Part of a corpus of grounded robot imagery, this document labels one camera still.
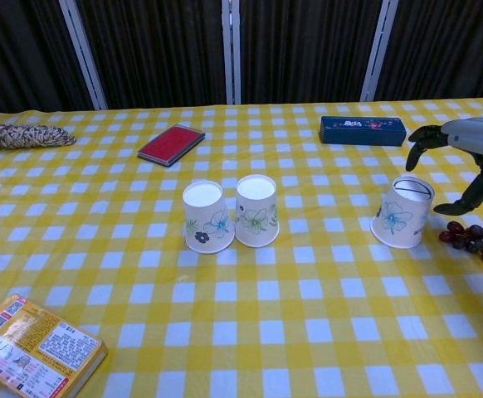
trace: rope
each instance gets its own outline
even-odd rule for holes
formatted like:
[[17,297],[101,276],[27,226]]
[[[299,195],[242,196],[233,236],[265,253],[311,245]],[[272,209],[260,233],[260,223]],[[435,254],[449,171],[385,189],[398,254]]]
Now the rope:
[[60,127],[0,124],[0,148],[64,147],[76,137]]

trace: upside-down paper cup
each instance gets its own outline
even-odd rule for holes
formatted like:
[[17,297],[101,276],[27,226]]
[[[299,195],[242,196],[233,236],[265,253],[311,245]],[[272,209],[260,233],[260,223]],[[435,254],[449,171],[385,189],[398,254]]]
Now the upside-down paper cup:
[[217,253],[234,239],[234,225],[228,215],[222,188],[213,181],[198,181],[183,192],[184,239],[198,253]]
[[262,247],[275,240],[279,230],[275,182],[261,174],[242,178],[236,188],[236,239]]
[[371,222],[378,240],[397,249],[418,245],[435,192],[430,184],[403,175],[382,195],[382,205]]

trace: black curtain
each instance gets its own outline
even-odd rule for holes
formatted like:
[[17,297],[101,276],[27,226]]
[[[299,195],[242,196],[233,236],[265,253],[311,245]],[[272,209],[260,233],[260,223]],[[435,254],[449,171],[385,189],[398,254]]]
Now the black curtain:
[[221,0],[77,5],[109,108],[226,103]]
[[400,0],[376,100],[483,96],[483,0]]
[[381,0],[241,0],[241,101],[358,101]]
[[0,112],[92,109],[58,0],[0,0]]

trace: paper cup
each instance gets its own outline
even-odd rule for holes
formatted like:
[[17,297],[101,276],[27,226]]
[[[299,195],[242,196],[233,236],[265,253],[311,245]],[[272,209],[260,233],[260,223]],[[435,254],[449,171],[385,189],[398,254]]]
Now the paper cup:
[[371,222],[373,235],[397,249],[418,245],[434,196],[432,186],[419,178],[397,178],[382,195],[382,205]]
[[242,178],[236,190],[236,239],[250,247],[269,245],[280,230],[275,182],[252,174]]
[[234,239],[222,188],[213,181],[198,181],[183,192],[184,239],[198,253],[217,253]]

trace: twine bundle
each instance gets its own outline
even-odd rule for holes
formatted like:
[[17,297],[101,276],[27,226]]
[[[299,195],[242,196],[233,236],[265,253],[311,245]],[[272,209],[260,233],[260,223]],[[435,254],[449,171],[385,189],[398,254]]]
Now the twine bundle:
[[64,147],[76,137],[60,127],[0,124],[0,148]]

